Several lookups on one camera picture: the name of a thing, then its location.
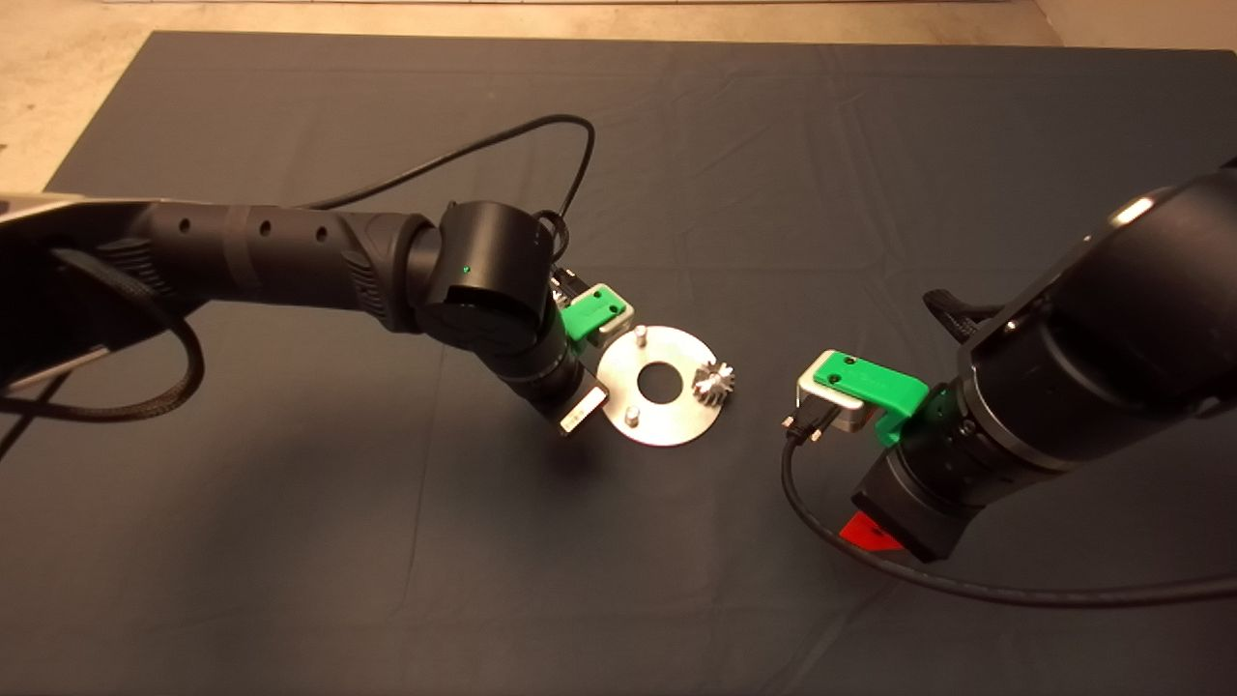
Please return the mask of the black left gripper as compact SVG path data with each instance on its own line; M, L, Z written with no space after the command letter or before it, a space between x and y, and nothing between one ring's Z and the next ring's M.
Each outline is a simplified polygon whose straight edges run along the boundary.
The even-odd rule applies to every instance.
M607 402L607 388L569 344L539 342L517 354L512 389L529 402L562 436L571 436Z

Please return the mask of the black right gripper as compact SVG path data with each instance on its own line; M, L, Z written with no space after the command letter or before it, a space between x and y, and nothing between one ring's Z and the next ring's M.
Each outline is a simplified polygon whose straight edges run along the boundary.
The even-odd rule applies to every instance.
M902 436L854 490L857 511L839 532L866 553L908 550L922 562L949 559L977 507L962 498L955 452L936 436Z

